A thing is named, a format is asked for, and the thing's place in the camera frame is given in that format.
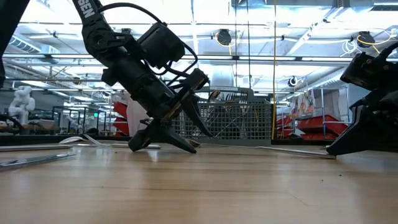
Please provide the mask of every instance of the ceiling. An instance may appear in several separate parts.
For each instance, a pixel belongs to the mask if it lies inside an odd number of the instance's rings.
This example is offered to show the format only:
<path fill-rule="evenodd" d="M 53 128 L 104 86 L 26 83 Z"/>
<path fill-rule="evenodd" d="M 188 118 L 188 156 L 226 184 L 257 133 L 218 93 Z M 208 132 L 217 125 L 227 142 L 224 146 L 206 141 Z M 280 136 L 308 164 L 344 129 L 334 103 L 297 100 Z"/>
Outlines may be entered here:
<path fill-rule="evenodd" d="M 250 56 L 249 60 L 200 60 L 199 68 L 210 78 L 232 75 L 233 85 L 251 87 L 256 90 L 270 90 L 273 86 L 274 67 L 272 59 L 262 60 L 274 55 L 274 21 L 276 20 L 276 55 L 281 57 L 325 57 L 320 62 L 308 63 L 277 63 L 275 79 L 277 91 L 292 91 L 287 86 L 286 78 L 295 76 L 303 80 L 301 86 L 312 85 L 327 75 L 341 70 L 349 63 L 349 58 L 359 52 L 375 55 L 387 45 L 397 41 L 394 33 L 398 24 L 397 11 L 377 11 L 374 6 L 394 6 L 394 1 L 309 1 L 309 0 L 279 0 L 277 15 L 274 15 L 273 1 L 244 0 L 102 0 L 102 4 L 113 2 L 132 2 L 153 12 L 161 20 L 169 24 L 169 28 L 186 42 L 198 55 L 214 56 Z M 351 7 L 337 7 L 333 2 L 351 3 Z M 118 8 L 105 12 L 110 26 L 120 32 L 130 28 L 134 37 L 140 37 L 154 23 L 151 17 L 131 8 Z M 220 45 L 215 35 L 220 29 L 228 29 L 231 37 L 231 47 Z M 361 48 L 356 41 L 360 31 L 370 31 L 378 44 L 375 47 Z M 81 20 L 71 0 L 31 0 L 23 15 L 14 36 L 25 44 L 39 49 L 42 54 L 87 54 L 81 38 Z M 9 45 L 7 54 L 26 54 L 18 46 Z M 336 58 L 347 58 L 345 64 L 334 63 Z M 392 58 L 398 57 L 393 52 Z M 50 77 L 67 79 L 80 77 L 82 79 L 100 79 L 104 67 L 96 60 L 76 58 L 43 60 L 14 57 L 9 59 L 39 73 L 32 78 Z M 174 65 L 174 69 L 182 70 L 192 60 L 182 60 Z M 165 79 L 173 76 L 167 74 Z M 57 88 L 109 88 L 101 82 L 51 82 Z"/>

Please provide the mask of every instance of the metal cage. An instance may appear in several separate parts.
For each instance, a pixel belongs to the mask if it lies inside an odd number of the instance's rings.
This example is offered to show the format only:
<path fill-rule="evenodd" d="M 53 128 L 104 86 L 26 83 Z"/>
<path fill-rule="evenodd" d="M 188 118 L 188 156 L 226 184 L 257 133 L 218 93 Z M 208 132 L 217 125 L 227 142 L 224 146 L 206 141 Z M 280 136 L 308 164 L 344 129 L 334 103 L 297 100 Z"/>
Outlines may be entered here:
<path fill-rule="evenodd" d="M 181 113 L 173 120 L 173 126 L 184 138 L 234 146 L 271 144 L 272 120 L 269 103 L 199 103 L 198 106 L 213 137 L 202 134 L 188 116 Z"/>

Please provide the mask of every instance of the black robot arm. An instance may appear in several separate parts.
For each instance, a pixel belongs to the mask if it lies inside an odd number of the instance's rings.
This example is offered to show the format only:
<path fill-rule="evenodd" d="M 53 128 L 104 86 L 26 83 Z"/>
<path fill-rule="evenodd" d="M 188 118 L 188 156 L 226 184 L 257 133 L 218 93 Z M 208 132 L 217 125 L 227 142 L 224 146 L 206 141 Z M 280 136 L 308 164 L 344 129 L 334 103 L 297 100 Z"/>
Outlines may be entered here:
<path fill-rule="evenodd" d="M 83 23 L 82 34 L 87 52 L 108 68 L 103 73 L 102 81 L 110 86 L 119 82 L 131 94 L 131 98 L 153 118 L 151 123 L 146 124 L 145 130 L 133 136 L 129 147 L 136 151 L 156 141 L 167 142 L 195 153 L 196 150 L 171 127 L 171 120 L 184 110 L 194 125 L 211 136 L 200 116 L 198 97 L 193 93 L 208 82 L 208 77 L 197 68 L 190 75 L 186 74 L 194 64 L 183 72 L 170 68 L 172 62 L 177 62 L 184 56 L 185 48 L 197 58 L 194 51 L 167 28 L 166 23 L 135 4 L 114 3 L 102 6 L 98 0 L 73 0 L 73 3 Z M 133 7 L 144 11 L 157 22 L 136 40 L 131 34 L 114 32 L 106 22 L 102 12 L 115 7 Z M 165 68 L 165 71 L 174 73 L 174 81 L 178 77 L 186 77 L 178 85 L 180 91 L 176 92 L 169 87 L 171 82 L 166 85 L 159 80 L 150 66 Z"/>

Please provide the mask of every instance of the table surface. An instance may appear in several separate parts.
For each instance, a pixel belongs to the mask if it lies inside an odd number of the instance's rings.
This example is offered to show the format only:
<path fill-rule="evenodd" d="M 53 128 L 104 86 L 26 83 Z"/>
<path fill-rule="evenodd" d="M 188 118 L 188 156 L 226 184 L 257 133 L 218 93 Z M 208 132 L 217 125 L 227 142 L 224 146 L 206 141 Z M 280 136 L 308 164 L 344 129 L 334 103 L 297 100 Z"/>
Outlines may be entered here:
<path fill-rule="evenodd" d="M 68 152 L 77 155 L 0 172 L 0 223 L 398 223 L 390 152 L 328 160 L 209 145 L 74 147 L 0 161 Z"/>

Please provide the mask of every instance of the wire mesh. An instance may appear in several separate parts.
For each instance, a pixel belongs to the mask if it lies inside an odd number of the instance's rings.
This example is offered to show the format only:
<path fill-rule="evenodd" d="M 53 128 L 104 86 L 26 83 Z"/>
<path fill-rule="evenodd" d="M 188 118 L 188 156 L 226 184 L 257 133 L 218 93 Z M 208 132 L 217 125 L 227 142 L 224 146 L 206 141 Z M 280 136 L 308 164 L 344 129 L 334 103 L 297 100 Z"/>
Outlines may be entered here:
<path fill-rule="evenodd" d="M 198 107 L 213 137 L 205 136 L 185 113 L 180 113 L 180 116 L 173 120 L 173 126 L 184 138 L 271 140 L 270 104 L 199 103 Z"/>

